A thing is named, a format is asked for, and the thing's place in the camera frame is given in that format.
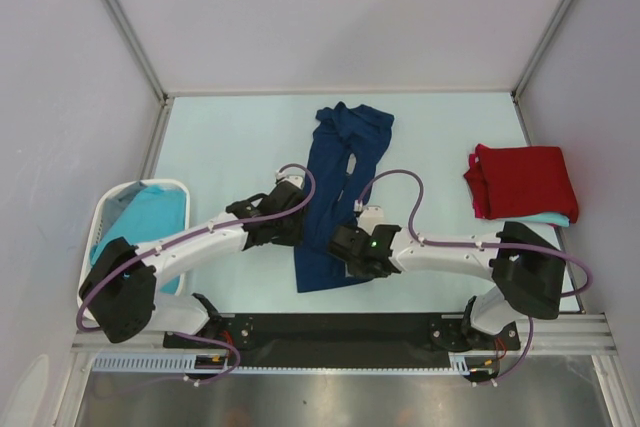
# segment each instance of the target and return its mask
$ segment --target basket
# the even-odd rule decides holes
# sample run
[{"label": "basket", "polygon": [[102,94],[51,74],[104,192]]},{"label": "basket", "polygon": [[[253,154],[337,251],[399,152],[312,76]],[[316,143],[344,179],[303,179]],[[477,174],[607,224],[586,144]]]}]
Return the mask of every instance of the basket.
[{"label": "basket", "polygon": [[[174,189],[177,188],[182,190],[186,194],[186,200],[185,200],[186,212],[184,215],[184,228],[185,229],[189,228],[189,212],[191,210],[191,196],[189,195],[189,190],[182,182],[178,182],[177,180],[172,180],[172,179],[148,179],[148,180],[142,180],[141,182],[147,186],[157,185],[160,187],[174,188]],[[117,185],[111,190],[109,190],[106,194],[104,194],[98,201],[98,205],[96,206],[96,210],[93,214],[93,219],[91,220],[91,230],[89,231],[87,247],[84,250],[84,258],[82,259],[82,271],[80,272],[80,281],[78,282],[78,291],[80,290],[80,287],[84,282],[84,279],[87,277],[89,270],[91,270],[91,249],[102,240],[102,235],[103,235],[102,211],[104,208],[105,201],[107,199],[112,199],[116,197],[120,192],[122,192],[124,189],[126,189],[127,187],[129,187],[131,184],[134,184],[134,183],[135,182],[126,182],[124,184]],[[180,295],[180,293],[184,289],[184,282],[185,282],[184,277],[185,277],[185,274],[180,275],[180,278],[178,281],[178,288],[176,289],[175,295]],[[76,298],[78,301],[78,307],[80,307],[80,305],[82,305],[82,299],[80,298],[80,295],[77,295]],[[91,312],[89,312],[89,310],[85,311],[84,318],[87,320],[95,320],[91,315]]]}]

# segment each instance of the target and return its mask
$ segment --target red cloth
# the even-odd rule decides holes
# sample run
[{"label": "red cloth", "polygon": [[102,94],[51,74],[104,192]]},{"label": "red cloth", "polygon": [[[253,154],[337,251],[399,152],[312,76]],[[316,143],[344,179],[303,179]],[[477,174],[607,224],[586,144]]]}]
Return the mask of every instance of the red cloth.
[{"label": "red cloth", "polygon": [[478,144],[464,178],[476,214],[486,219],[558,212],[578,220],[573,193],[559,147],[490,149]]}]

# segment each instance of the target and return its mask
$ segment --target light blue cloth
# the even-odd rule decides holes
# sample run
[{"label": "light blue cloth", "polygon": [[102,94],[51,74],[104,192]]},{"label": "light blue cloth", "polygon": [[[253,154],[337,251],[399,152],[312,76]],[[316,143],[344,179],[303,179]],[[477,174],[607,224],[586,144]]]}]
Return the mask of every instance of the light blue cloth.
[{"label": "light blue cloth", "polygon": [[538,222],[540,224],[552,224],[558,227],[569,227],[569,218],[557,212],[542,212],[525,217],[509,217],[501,220],[514,220],[516,222]]},{"label": "light blue cloth", "polygon": [[[184,230],[187,195],[180,189],[163,189],[152,185],[139,192],[122,215],[91,252],[93,266],[105,246],[118,237],[124,237],[130,244],[150,242]],[[179,278],[167,282],[161,289],[167,294],[175,294]]]}]

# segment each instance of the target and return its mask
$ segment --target table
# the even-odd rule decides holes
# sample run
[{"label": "table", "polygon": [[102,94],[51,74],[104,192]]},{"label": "table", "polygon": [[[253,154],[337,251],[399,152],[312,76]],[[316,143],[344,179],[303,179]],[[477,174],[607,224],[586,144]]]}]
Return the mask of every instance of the table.
[{"label": "table", "polygon": [[[217,215],[233,201],[268,193],[274,172],[289,162],[306,164],[317,109],[344,101],[395,115],[391,146],[378,172],[415,171],[425,183],[416,216],[421,232],[481,234],[502,223],[475,219],[462,174],[476,144],[526,145],[508,93],[398,93],[348,95],[256,95],[175,99],[155,171],[191,192],[192,225]],[[378,182],[371,204],[381,205],[389,223],[406,225],[417,186],[406,176]],[[552,227],[529,224],[558,245]],[[565,274],[564,290],[571,290]],[[267,245],[214,259],[187,274],[187,291],[206,295],[220,312],[455,312],[487,281],[456,274],[422,272],[298,294],[293,251]],[[575,298],[563,311],[578,311]]]}]

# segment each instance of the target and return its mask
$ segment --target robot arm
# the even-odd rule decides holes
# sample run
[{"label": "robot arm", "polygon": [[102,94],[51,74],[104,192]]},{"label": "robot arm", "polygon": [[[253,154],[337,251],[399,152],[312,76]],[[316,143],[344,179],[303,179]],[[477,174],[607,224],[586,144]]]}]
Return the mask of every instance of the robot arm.
[{"label": "robot arm", "polygon": [[[273,243],[294,246],[302,239],[304,209],[280,216],[305,200],[303,179],[288,176],[269,195],[259,194],[229,205],[205,224],[171,237],[139,245],[124,239],[109,243],[80,289],[89,310],[111,342],[123,342],[142,330],[200,333],[217,311],[204,297],[158,292],[169,280],[218,256]],[[271,220],[259,220],[265,217]],[[552,247],[522,224],[507,223],[498,234],[458,239],[482,243],[516,242]],[[557,317],[564,262],[536,253],[503,249],[442,248],[421,245],[405,228],[383,223],[379,207],[367,207],[358,225],[339,226],[328,246],[358,278],[438,270],[473,275],[496,285],[469,301],[464,335],[495,336],[523,316]],[[126,262],[133,262],[103,288],[96,286]]]},{"label": "robot arm", "polygon": [[506,222],[501,232],[482,236],[429,236],[433,241],[476,247],[434,247],[416,241],[406,228],[383,223],[380,207],[366,207],[358,225],[339,226],[329,252],[344,260],[350,275],[373,279],[425,270],[473,275],[495,283],[469,301],[465,316],[471,330],[498,335],[505,325],[524,318],[555,319],[560,308],[565,262],[530,251],[483,248],[504,243],[555,248],[531,229]]},{"label": "robot arm", "polygon": [[[203,296],[175,296],[158,292],[171,279],[216,257],[242,252],[265,243],[297,245],[302,238],[305,200],[303,178],[285,176],[269,195],[258,194],[229,205],[208,222],[170,237],[139,245],[118,238],[105,247],[82,287],[86,302],[107,338],[124,342],[145,331],[197,333],[217,311]],[[108,276],[130,267],[110,280]]]}]

